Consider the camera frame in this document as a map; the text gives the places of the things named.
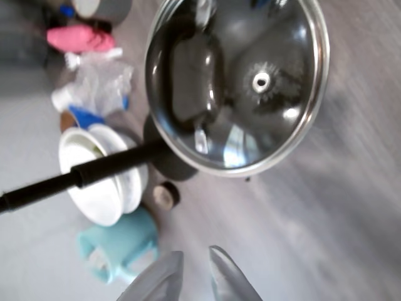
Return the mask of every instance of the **pink cloth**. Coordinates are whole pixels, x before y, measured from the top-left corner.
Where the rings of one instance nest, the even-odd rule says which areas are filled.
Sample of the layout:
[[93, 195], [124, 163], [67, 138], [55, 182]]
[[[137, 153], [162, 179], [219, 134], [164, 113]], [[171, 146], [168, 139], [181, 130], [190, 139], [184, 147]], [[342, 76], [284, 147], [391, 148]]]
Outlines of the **pink cloth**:
[[60, 51], [74, 53], [104, 52], [115, 46], [115, 40], [111, 35], [84, 24], [49, 29], [47, 40], [51, 46]]

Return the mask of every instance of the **pot lid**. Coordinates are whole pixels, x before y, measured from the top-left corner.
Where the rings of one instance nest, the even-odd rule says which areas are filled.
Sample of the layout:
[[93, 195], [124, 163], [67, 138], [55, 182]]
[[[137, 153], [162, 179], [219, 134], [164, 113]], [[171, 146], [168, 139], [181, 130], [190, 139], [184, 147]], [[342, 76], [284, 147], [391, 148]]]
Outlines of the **pot lid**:
[[[201, 5], [209, 5], [207, 22]], [[316, 116], [330, 51], [315, 0], [167, 0], [151, 38], [145, 72], [155, 124], [195, 168], [261, 172]]]

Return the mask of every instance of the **white bowl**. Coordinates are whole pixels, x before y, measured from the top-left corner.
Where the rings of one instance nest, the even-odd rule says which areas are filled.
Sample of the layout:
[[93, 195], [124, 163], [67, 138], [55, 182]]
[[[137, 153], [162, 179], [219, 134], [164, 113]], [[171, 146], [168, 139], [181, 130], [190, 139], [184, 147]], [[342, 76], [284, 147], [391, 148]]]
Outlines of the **white bowl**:
[[[71, 128], [60, 139], [59, 160], [63, 174], [69, 173], [72, 166], [102, 157], [105, 150], [99, 141], [87, 131]], [[109, 177], [83, 189], [73, 187], [68, 190], [78, 209], [92, 222], [111, 226], [123, 213], [120, 197], [119, 179]]]
[[[106, 155], [126, 151], [137, 146], [131, 138], [121, 133], [116, 133], [106, 125], [94, 124], [88, 131], [102, 144]], [[118, 177], [122, 184], [120, 194], [124, 202], [123, 212], [131, 213], [138, 208], [141, 202], [143, 191], [148, 183], [148, 167], [146, 164], [134, 167], [127, 172], [121, 173]]]

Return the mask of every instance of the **black handle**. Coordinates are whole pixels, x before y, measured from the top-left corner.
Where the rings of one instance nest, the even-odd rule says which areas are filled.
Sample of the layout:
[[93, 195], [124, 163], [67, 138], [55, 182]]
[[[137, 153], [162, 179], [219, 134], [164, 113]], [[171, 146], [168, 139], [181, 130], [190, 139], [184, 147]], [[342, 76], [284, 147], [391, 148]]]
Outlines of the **black handle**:
[[193, 17], [172, 18], [156, 32], [147, 52], [145, 76], [149, 105], [156, 120], [164, 125], [164, 130], [170, 135], [193, 133], [197, 126], [215, 121], [223, 103], [222, 50], [215, 37], [199, 32], [207, 40], [205, 64], [209, 66], [209, 71], [204, 76], [206, 80], [201, 83], [202, 89], [206, 90], [207, 110], [185, 121], [179, 120], [174, 114], [171, 70], [173, 51], [180, 41], [193, 37], [196, 32]]
[[134, 149], [74, 166], [69, 174], [3, 194], [0, 198], [0, 213], [33, 204], [73, 186], [83, 188], [134, 166], [152, 161], [170, 151], [163, 140], [157, 140]]

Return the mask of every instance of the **blue object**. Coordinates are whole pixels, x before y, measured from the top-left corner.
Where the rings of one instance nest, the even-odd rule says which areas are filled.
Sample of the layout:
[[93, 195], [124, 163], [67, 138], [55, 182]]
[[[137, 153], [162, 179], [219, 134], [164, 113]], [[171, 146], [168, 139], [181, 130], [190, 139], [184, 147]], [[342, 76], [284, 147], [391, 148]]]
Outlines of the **blue object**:
[[129, 105], [130, 105], [130, 100], [129, 100], [128, 96], [124, 96], [123, 97], [123, 108], [124, 108], [124, 110], [128, 110]]
[[69, 18], [74, 18], [74, 16], [75, 16], [74, 8], [72, 6], [69, 6], [69, 5], [62, 4], [60, 6], [60, 12], [62, 14], [64, 14], [66, 17], [69, 17]]
[[[78, 246], [82, 259], [88, 262], [93, 251], [105, 257], [105, 265], [90, 265], [91, 272], [105, 283], [117, 277], [131, 283], [145, 268], [143, 258], [151, 255], [153, 263], [159, 257], [156, 224], [145, 208], [139, 207], [131, 214], [124, 214], [111, 227], [94, 226], [78, 235]], [[135, 262], [142, 268], [135, 270]]]
[[105, 119], [92, 114], [84, 108], [75, 107], [70, 105], [68, 107], [70, 113], [74, 116], [77, 125], [81, 129], [87, 130], [92, 124], [105, 124]]

